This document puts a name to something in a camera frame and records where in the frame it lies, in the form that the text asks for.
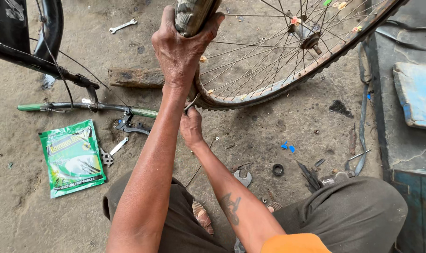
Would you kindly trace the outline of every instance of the sandal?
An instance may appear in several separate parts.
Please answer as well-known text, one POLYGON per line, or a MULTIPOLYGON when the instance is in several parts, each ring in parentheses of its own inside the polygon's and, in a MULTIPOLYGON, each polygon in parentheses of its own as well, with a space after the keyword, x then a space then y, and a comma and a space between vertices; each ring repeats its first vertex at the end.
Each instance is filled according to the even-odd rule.
POLYGON ((280 210, 280 209, 282 209, 282 207, 283 206, 280 203, 277 203, 277 202, 272 202, 271 204, 269 204, 267 206, 267 208, 269 209, 270 212, 275 212, 277 210, 280 210))
POLYGON ((191 207, 193 208, 193 215, 196 217, 199 224, 207 233, 213 235, 213 227, 211 226, 212 221, 204 207, 197 201, 193 201, 193 205, 191 207))

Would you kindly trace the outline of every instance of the green package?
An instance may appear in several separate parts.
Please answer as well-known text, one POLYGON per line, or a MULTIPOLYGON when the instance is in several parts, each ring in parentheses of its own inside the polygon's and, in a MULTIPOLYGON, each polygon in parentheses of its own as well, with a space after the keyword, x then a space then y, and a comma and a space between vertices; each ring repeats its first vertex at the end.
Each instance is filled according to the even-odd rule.
POLYGON ((48 165, 51 198, 103 184, 107 179, 91 119, 38 135, 48 165))

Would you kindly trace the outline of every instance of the rubber ring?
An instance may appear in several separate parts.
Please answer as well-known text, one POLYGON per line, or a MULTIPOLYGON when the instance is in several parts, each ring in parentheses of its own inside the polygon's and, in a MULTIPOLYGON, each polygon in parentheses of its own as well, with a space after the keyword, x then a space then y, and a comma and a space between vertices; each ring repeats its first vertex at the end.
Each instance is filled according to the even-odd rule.
POLYGON ((272 173, 276 176, 283 175, 283 166, 281 164, 274 164, 274 166, 272 166, 272 173), (282 171, 278 173, 276 172, 277 169, 282 169, 282 171))

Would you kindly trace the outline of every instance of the bicycle wheel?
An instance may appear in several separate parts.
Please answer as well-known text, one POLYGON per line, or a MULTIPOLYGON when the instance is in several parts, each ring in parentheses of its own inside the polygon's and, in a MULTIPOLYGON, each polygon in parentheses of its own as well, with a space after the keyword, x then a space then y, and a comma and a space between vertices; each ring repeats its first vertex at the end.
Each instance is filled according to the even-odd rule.
MULTIPOLYGON (((200 93, 197 106, 227 110, 287 93, 353 49, 407 1, 249 0, 227 4, 230 13, 225 13, 216 39, 206 49, 206 61, 199 63, 189 99, 200 93)), ((205 10, 211 10, 201 8, 203 3, 178 6, 176 15, 190 17, 185 26, 202 23, 196 17, 203 20, 205 10)))

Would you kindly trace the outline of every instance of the tattoo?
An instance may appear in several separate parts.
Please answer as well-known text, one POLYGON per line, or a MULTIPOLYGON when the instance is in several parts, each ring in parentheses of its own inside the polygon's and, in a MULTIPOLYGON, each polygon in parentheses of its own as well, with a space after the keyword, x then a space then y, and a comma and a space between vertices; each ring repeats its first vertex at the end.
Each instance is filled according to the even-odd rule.
POLYGON ((236 198, 235 202, 230 200, 230 195, 232 193, 226 194, 224 197, 221 198, 219 201, 219 205, 221 206, 222 210, 224 211, 225 215, 229 220, 232 222, 233 225, 238 226, 239 219, 236 215, 236 210, 238 210, 239 201, 241 200, 241 197, 236 198))

